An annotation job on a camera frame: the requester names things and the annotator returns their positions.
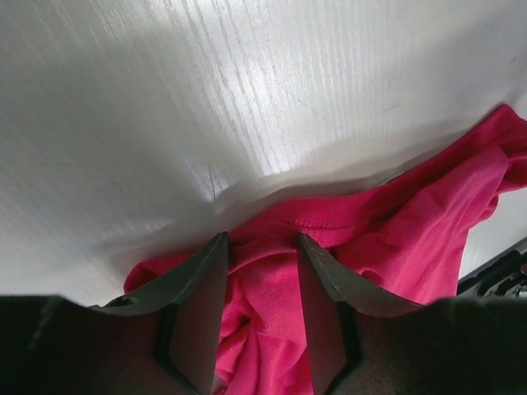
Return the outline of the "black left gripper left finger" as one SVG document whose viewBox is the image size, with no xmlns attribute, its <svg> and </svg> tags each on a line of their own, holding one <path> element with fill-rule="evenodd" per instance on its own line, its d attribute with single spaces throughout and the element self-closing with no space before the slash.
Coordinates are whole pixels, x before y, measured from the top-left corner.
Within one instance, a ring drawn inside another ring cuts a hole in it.
<svg viewBox="0 0 527 395">
<path fill-rule="evenodd" d="M 104 306 L 60 295 L 1 299 L 4 394 L 209 394 L 229 239 Z"/>
</svg>

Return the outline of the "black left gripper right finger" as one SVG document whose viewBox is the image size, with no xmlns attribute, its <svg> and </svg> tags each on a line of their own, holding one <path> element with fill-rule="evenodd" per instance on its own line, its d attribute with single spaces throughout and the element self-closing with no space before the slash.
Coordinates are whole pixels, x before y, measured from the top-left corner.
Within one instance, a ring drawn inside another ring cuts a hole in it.
<svg viewBox="0 0 527 395">
<path fill-rule="evenodd" d="M 298 239 L 297 265 L 315 393 L 525 393 L 526 297 L 416 304 L 308 235 Z"/>
</svg>

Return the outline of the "pink t-shirt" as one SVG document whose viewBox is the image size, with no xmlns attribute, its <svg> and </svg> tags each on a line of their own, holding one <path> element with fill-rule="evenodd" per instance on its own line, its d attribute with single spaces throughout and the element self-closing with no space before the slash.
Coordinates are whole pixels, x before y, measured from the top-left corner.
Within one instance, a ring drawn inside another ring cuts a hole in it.
<svg viewBox="0 0 527 395">
<path fill-rule="evenodd" d="M 223 394 L 310 394 L 296 238 L 427 304 L 456 292 L 469 231 L 526 185 L 526 122 L 501 105 L 440 154 L 375 188 L 281 202 L 229 235 L 216 373 Z"/>
</svg>

